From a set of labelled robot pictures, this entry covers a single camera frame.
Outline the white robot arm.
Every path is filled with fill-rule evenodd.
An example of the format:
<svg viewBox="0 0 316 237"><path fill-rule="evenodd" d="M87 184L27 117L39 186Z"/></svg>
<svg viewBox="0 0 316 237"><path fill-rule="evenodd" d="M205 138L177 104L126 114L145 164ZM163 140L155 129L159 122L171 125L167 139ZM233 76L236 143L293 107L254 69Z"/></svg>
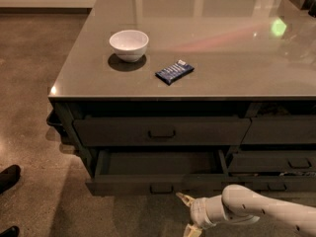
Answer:
<svg viewBox="0 0 316 237"><path fill-rule="evenodd" d="M220 223L253 224L261 216L282 222L301 237L316 237L315 207L264 197L240 185L229 185L215 197L176 196L190 209L192 224L186 226L183 237L199 237Z"/></svg>

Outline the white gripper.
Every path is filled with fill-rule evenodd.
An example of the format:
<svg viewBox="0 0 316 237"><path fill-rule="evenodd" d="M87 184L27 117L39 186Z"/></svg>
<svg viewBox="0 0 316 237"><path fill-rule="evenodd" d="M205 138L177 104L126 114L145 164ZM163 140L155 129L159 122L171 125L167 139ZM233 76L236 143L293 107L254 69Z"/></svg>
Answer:
<svg viewBox="0 0 316 237"><path fill-rule="evenodd" d="M199 237L202 229L229 221L222 196L193 198L183 193L176 193L176 196L190 208L192 224L185 227L183 237Z"/></svg>

